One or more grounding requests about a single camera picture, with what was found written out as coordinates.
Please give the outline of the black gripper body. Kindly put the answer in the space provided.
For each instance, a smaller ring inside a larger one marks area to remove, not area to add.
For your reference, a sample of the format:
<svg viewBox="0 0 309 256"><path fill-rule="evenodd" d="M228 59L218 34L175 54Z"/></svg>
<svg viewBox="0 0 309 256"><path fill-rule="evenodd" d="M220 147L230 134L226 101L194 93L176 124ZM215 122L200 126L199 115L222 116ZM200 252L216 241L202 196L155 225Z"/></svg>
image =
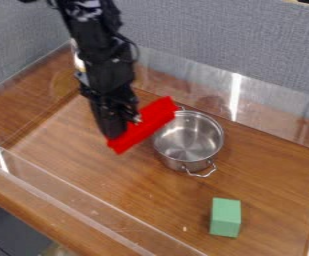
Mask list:
<svg viewBox="0 0 309 256"><path fill-rule="evenodd" d="M135 105L137 98L131 89L135 79L133 56L129 46L115 46L100 51L83 51L77 57L84 62L85 73L76 70L81 95L103 106L105 112L116 105Z"/></svg>

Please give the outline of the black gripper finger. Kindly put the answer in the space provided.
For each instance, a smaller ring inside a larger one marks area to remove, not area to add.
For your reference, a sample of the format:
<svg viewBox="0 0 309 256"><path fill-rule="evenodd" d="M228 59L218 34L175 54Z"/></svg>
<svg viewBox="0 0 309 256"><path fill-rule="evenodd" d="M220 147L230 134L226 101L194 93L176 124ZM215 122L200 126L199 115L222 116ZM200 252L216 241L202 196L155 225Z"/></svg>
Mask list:
<svg viewBox="0 0 309 256"><path fill-rule="evenodd" d="M139 124L141 116L135 105L116 105L107 110L105 137L117 138L127 131L127 123Z"/></svg>
<svg viewBox="0 0 309 256"><path fill-rule="evenodd" d="M99 128L99 131L101 132L103 136L108 136L108 119L107 119L107 112L105 109L100 104L97 104L95 101L89 102L89 108L93 115L93 119Z"/></svg>

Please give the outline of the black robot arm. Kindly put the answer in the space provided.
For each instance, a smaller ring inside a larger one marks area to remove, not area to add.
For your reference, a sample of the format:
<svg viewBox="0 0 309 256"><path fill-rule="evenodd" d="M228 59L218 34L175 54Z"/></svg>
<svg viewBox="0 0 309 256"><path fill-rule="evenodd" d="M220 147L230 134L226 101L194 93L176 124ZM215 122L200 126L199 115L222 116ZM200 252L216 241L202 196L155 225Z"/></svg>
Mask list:
<svg viewBox="0 0 309 256"><path fill-rule="evenodd" d="M120 11L112 0L45 0L63 19L73 56L84 70L76 70L80 94L88 99L97 128L107 139L140 121L135 79L135 43L119 33Z"/></svg>

